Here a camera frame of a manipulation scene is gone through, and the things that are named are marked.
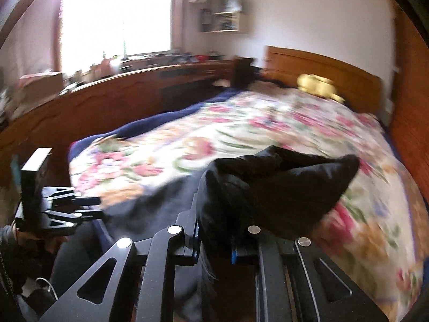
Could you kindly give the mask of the person's left hand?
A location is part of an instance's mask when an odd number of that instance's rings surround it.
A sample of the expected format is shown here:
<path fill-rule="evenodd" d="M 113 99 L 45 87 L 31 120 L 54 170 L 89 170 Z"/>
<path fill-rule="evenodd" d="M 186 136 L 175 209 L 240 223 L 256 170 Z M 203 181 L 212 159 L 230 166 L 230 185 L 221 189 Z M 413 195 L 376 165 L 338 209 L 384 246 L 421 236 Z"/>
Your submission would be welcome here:
<path fill-rule="evenodd" d="M 29 248 L 34 243 L 42 243 L 44 249 L 51 254 L 56 254 L 59 248 L 63 243 L 68 241 L 66 236 L 57 236 L 57 237 L 38 237 L 29 232 L 20 231 L 16 224 L 12 225 L 13 234 L 16 242 L 25 248 Z"/>

